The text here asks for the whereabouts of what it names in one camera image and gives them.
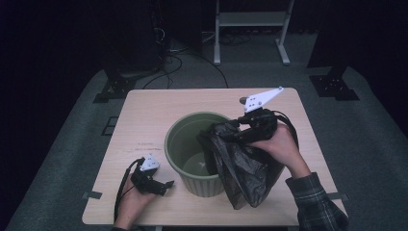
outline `wooden table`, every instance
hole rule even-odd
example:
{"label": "wooden table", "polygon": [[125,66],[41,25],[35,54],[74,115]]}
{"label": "wooden table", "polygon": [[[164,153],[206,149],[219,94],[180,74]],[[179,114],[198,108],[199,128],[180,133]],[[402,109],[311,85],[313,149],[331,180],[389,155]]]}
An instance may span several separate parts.
{"label": "wooden table", "polygon": [[[287,169],[259,207],[247,205],[234,210],[225,192],[210,198],[188,192],[178,173],[169,165],[164,151],[166,133],[180,117],[210,111],[237,118],[243,116],[239,99],[265,90],[270,89],[130,91],[92,189],[102,193],[102,196],[100,199],[89,199],[83,222],[113,224],[115,196],[125,168],[136,159],[152,153],[161,164],[154,179],[160,182],[174,180],[175,184],[165,196],[158,196],[145,209],[137,220],[139,225],[298,225],[297,208],[285,183],[285,179],[290,177]],[[311,171],[319,174],[321,184],[328,193],[335,193],[336,186],[297,91],[285,89],[265,108],[280,111],[289,117],[297,130],[300,152]],[[341,200],[334,202],[345,211]]]}

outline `green trash can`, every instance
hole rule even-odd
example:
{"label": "green trash can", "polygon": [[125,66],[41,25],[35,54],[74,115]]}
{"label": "green trash can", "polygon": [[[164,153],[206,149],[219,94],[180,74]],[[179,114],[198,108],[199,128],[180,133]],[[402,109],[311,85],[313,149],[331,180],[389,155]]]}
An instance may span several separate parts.
{"label": "green trash can", "polygon": [[165,153],[168,162],[180,174],[189,192],[195,195],[211,197],[224,191],[218,175],[209,174],[204,151],[196,136],[211,124],[228,120],[228,117],[217,113],[194,113],[177,120],[166,134]]}

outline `person's right hand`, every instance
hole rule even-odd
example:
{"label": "person's right hand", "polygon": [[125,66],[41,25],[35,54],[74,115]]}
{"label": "person's right hand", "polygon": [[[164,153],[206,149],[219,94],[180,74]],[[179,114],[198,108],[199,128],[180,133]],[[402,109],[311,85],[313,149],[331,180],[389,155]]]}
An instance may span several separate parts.
{"label": "person's right hand", "polygon": [[265,150],[273,159],[286,166],[293,178],[300,178],[311,174],[309,167],[294,143],[288,126],[285,124],[278,123],[271,139],[255,141],[249,145]]}

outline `gray carpet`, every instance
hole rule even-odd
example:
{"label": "gray carpet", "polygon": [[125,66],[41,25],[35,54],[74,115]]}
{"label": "gray carpet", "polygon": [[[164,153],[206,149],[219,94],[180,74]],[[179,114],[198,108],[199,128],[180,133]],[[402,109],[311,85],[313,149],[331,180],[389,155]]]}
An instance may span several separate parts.
{"label": "gray carpet", "polygon": [[[297,89],[320,148],[349,215],[349,230],[406,230],[408,220],[408,141],[372,94],[363,76],[349,68],[348,86],[360,101],[319,98],[308,76],[328,68],[306,68],[316,35],[288,35],[290,66],[282,66],[272,38],[253,37],[239,46],[221,46],[221,65],[230,88]],[[213,47],[203,55],[211,60]],[[220,73],[201,58],[178,55],[182,67],[170,75],[171,89],[225,88]],[[166,70],[179,61],[168,58]],[[142,88],[152,77],[141,79]],[[110,230],[82,222],[87,201],[110,137],[101,136],[110,116],[118,116],[123,99],[92,104],[107,77],[94,75],[78,98],[64,127],[43,162],[30,190],[15,212],[8,230]],[[163,77],[147,86],[166,89]]]}

